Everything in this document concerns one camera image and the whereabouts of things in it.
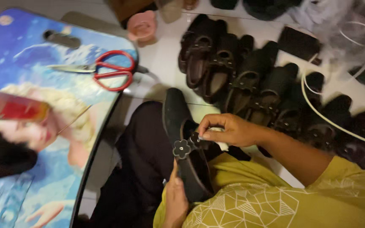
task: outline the lap desk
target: lap desk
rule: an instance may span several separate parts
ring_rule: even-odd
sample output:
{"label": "lap desk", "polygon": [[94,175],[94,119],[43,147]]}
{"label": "lap desk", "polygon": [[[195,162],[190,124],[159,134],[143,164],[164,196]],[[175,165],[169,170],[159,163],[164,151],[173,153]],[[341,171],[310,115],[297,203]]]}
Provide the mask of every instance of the lap desk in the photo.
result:
{"label": "lap desk", "polygon": [[[49,43],[47,30],[80,39],[77,49]],[[86,106],[92,107],[69,130],[53,125],[0,121],[4,136],[21,135],[38,152],[36,165],[19,175],[0,178],[0,228],[69,227],[77,215],[97,139],[113,110],[118,92],[104,90],[91,74],[52,70],[47,65],[92,64],[109,50],[124,50],[137,61],[127,39],[57,22],[21,9],[0,13],[0,90],[47,101],[64,123]],[[125,56],[108,62],[129,67]],[[99,72],[108,71],[100,68]],[[109,81],[121,85],[122,80]]]}

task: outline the scissors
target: scissors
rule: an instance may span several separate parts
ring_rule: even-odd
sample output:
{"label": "scissors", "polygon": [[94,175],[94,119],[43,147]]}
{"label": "scissors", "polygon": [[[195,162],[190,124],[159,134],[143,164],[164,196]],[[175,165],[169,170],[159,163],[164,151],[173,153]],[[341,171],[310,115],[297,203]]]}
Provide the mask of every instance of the scissors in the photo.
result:
{"label": "scissors", "polygon": [[[106,57],[109,57],[111,55],[126,56],[130,60],[131,66],[130,67],[121,67],[121,66],[103,62],[103,59],[105,59]],[[97,69],[98,66],[114,69],[117,71],[99,74],[98,69]],[[105,52],[104,54],[99,56],[95,60],[95,63],[91,64],[91,65],[48,65],[47,67],[50,67],[50,68],[52,68],[54,70],[58,70],[58,71],[66,71],[66,72],[74,72],[74,73],[94,73],[93,80],[98,85],[102,86],[104,89],[106,89],[108,91],[117,92],[117,91],[122,91],[122,90],[126,89],[132,83],[132,81],[133,81],[132,70],[135,68],[135,61],[134,61],[133,57],[125,51],[112,50],[112,51]],[[114,76],[125,76],[125,75],[128,77],[128,80],[121,87],[110,88],[99,81],[101,78],[114,77]]]}

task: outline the geometric print pattern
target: geometric print pattern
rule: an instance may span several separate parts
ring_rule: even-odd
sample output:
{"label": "geometric print pattern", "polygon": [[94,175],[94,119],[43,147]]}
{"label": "geometric print pattern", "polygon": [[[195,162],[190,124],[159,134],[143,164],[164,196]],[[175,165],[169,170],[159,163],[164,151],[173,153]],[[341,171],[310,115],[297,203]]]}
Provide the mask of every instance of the geometric print pattern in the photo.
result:
{"label": "geometric print pattern", "polygon": [[196,206],[183,227],[288,227],[299,206],[290,192],[312,194],[305,189],[267,184],[230,184]]}
{"label": "geometric print pattern", "polygon": [[365,172],[343,179],[322,180],[314,189],[329,190],[332,195],[365,199]]}

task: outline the red scissor handle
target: red scissor handle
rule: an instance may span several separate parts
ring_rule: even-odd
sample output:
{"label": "red scissor handle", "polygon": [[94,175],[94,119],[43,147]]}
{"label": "red scissor handle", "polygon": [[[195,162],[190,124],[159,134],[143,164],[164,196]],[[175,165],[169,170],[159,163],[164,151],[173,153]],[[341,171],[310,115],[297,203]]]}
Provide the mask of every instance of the red scissor handle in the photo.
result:
{"label": "red scissor handle", "polygon": [[[104,78],[104,77],[125,76],[125,75],[128,76],[128,80],[121,87],[110,88],[99,81],[100,78]],[[109,73],[103,73],[103,74],[95,73],[93,79],[98,85],[102,86],[104,89],[106,89],[108,91],[117,92],[117,91],[122,91],[122,90],[126,89],[130,84],[132,84],[133,74],[129,71],[116,71],[116,72],[109,72]]]}
{"label": "red scissor handle", "polygon": [[[112,56],[112,55],[123,55],[123,56],[126,56],[130,60],[131,66],[130,67],[121,67],[121,66],[112,65],[112,64],[109,64],[109,63],[106,63],[106,62],[103,62],[102,61],[106,57]],[[101,66],[101,67],[107,67],[107,68],[111,68],[111,69],[119,70],[119,71],[132,71],[135,68],[135,61],[132,58],[132,56],[129,53],[125,52],[125,51],[112,50],[112,51],[105,52],[104,54],[102,54],[101,56],[99,56],[95,60],[95,65]]]}
{"label": "red scissor handle", "polygon": [[[130,67],[121,67],[121,66],[112,65],[112,64],[109,64],[109,63],[106,63],[106,62],[102,61],[103,59],[105,59],[106,57],[111,56],[111,55],[124,55],[124,56],[126,56],[130,60],[131,66]],[[104,89],[106,89],[108,91],[113,91],[113,92],[122,91],[122,90],[126,89],[133,82],[133,74],[131,73],[131,71],[135,68],[135,61],[134,61],[133,57],[125,51],[113,50],[113,51],[105,52],[104,54],[102,54],[101,56],[99,56],[95,60],[95,64],[97,66],[107,67],[107,68],[110,68],[110,69],[118,70],[116,72],[109,72],[109,73],[103,73],[103,74],[95,73],[95,75],[93,77],[94,81],[98,85],[102,86]],[[128,76],[128,80],[121,87],[110,88],[110,87],[104,85],[102,82],[99,81],[99,79],[105,78],[105,77],[125,76],[125,75]]]}

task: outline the scissor blade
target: scissor blade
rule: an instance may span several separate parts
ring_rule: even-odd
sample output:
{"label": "scissor blade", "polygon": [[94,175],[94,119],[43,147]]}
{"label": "scissor blade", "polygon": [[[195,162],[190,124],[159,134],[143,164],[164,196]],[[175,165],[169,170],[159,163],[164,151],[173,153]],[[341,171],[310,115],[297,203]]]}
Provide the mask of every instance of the scissor blade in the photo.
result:
{"label": "scissor blade", "polygon": [[57,71],[66,71],[74,73],[92,73],[95,72],[95,66],[91,65],[48,65],[46,67]]}

